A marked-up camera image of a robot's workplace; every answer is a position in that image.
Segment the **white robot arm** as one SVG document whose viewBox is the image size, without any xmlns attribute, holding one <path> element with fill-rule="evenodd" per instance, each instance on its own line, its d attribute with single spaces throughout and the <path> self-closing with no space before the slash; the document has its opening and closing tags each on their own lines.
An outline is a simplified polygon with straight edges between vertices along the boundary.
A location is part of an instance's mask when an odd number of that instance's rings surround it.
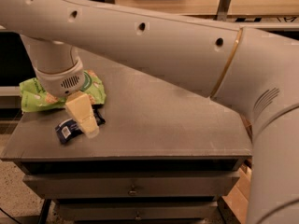
<svg viewBox="0 0 299 224">
<path fill-rule="evenodd" d="M 36 75 L 57 97 L 83 84 L 80 49 L 224 105 L 249 119 L 247 224 L 299 224 L 299 45 L 239 26 L 91 0 L 0 0 Z"/>
</svg>

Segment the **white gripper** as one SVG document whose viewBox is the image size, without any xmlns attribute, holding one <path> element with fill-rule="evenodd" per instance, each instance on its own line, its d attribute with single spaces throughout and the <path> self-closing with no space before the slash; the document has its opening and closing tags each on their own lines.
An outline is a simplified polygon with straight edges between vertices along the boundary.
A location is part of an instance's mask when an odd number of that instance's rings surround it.
<svg viewBox="0 0 299 224">
<path fill-rule="evenodd" d="M 35 72 L 46 92 L 55 97 L 69 95 L 64 105 L 65 110 L 88 138 L 94 138 L 99 134 L 99 127 L 93 114 L 90 98 L 86 93 L 79 91 L 85 82 L 83 64 L 80 58 L 77 58 L 74 66 L 60 73 L 47 74 L 37 68 Z"/>
</svg>

